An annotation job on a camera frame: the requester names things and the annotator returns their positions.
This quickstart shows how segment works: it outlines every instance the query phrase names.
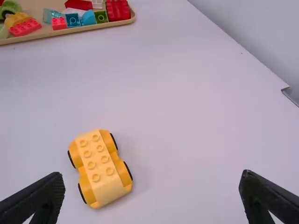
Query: white tabletop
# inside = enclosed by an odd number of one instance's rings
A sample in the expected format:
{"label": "white tabletop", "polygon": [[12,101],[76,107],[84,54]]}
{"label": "white tabletop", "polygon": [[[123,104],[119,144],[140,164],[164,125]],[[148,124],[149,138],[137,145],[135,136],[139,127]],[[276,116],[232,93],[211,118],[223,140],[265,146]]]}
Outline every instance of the white tabletop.
{"label": "white tabletop", "polygon": [[[251,169],[299,194],[287,85],[185,0],[132,0],[136,23],[0,48],[0,200],[63,174],[58,223],[248,223]],[[114,134],[133,192],[86,206],[67,149]]]}

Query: yellow lego duplo car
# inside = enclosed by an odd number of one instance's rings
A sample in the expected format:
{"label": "yellow lego duplo car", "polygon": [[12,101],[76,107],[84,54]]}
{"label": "yellow lego duplo car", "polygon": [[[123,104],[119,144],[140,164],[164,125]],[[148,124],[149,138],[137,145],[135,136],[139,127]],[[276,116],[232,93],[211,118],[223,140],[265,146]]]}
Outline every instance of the yellow lego duplo car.
{"label": "yellow lego duplo car", "polygon": [[69,146],[69,158],[79,172],[80,194],[92,208],[103,207],[132,189],[132,175],[117,150],[113,135],[99,129],[77,137]]}

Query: black wheel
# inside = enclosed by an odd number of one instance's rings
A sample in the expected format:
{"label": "black wheel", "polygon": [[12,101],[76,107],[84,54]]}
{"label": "black wheel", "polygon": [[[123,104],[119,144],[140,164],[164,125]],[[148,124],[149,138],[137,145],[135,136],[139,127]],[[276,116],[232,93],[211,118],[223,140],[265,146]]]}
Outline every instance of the black wheel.
{"label": "black wheel", "polygon": [[3,19],[5,20],[6,17],[7,17],[9,14],[14,14],[14,13],[11,12],[11,11],[8,11],[8,10],[3,11],[3,12],[2,12],[2,17],[3,17]]}
{"label": "black wheel", "polygon": [[130,172],[130,170],[129,170],[129,167],[127,166],[126,162],[123,162],[123,163],[125,164],[125,166],[126,166],[128,172],[129,172],[129,174],[130,174],[131,181],[133,181],[133,177],[132,177],[132,174],[131,174],[131,172]]}
{"label": "black wheel", "polygon": [[113,142],[114,142],[114,144],[115,144],[116,150],[118,150],[118,147],[117,147],[117,144],[116,144],[116,142],[115,142],[115,139],[114,139],[113,135],[112,135],[111,133],[110,133],[110,135],[111,135],[111,138],[113,139]]}
{"label": "black wheel", "polygon": [[86,201],[85,201],[85,198],[84,198],[83,193],[82,193],[82,191],[81,191],[81,188],[80,188],[80,184],[79,184],[79,183],[78,183],[78,188],[79,188],[79,192],[80,192],[80,195],[81,195],[81,197],[82,197],[82,200],[83,200],[84,203],[86,204]]}
{"label": "black wheel", "polygon": [[69,156],[69,159],[70,159],[70,161],[71,161],[71,164],[73,165],[74,168],[76,168],[75,165],[74,165],[74,163],[73,163],[73,160],[71,159],[71,154],[70,154],[70,151],[69,151],[69,150],[67,150],[67,154],[68,154],[68,156]]}

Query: lego stud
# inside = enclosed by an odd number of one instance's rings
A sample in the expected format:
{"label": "lego stud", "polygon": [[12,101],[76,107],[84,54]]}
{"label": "lego stud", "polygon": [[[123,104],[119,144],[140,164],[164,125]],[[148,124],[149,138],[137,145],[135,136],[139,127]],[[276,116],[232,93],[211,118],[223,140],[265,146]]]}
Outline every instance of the lego stud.
{"label": "lego stud", "polygon": [[80,141],[80,146],[81,147],[85,147],[86,145],[87,145],[87,141],[85,141],[85,140]]}
{"label": "lego stud", "polygon": [[92,155],[91,151],[88,150],[86,150],[83,154],[85,158],[89,158]]}
{"label": "lego stud", "polygon": [[87,167],[88,167],[89,169],[94,169],[94,168],[95,168],[95,163],[94,163],[94,162],[89,162],[89,163],[87,164]]}
{"label": "lego stud", "polygon": [[93,182],[98,182],[100,180],[100,175],[99,174],[94,174],[92,176],[92,180],[93,180]]}
{"label": "lego stud", "polygon": [[109,168],[106,169],[106,174],[108,176],[111,176],[113,173],[114,173],[114,169],[113,168],[109,167]]}
{"label": "lego stud", "polygon": [[93,141],[98,141],[100,139],[100,137],[97,134],[93,135]]}
{"label": "lego stud", "polygon": [[100,152],[103,152],[104,151],[104,147],[102,145],[98,145],[97,146],[97,151],[100,153]]}
{"label": "lego stud", "polygon": [[106,163],[109,161],[109,158],[104,155],[104,156],[102,156],[101,161],[102,161],[102,163]]}

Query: toy tray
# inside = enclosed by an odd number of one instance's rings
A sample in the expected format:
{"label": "toy tray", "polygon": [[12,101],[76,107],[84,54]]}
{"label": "toy tray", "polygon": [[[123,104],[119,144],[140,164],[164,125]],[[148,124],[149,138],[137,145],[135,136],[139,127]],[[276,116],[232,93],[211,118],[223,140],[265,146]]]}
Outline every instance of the toy tray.
{"label": "toy tray", "polygon": [[36,40],[51,36],[59,36],[64,34],[72,34],[82,31],[88,31],[93,29],[102,29],[107,27],[116,27],[121,25],[130,24],[135,21],[135,13],[131,9],[131,19],[129,20],[122,20],[116,22],[106,22],[101,24],[89,25],[89,26],[82,26],[76,28],[67,28],[54,31],[52,26],[47,23],[43,23],[43,9],[49,8],[53,10],[57,10],[62,12],[65,10],[64,3],[67,0],[17,0],[19,4],[21,4],[23,8],[23,12],[35,18],[38,22],[41,23],[42,28],[34,31],[28,35],[14,37],[12,34],[9,34],[9,37],[4,40],[0,40],[0,45],[23,42],[23,41],[30,41]]}

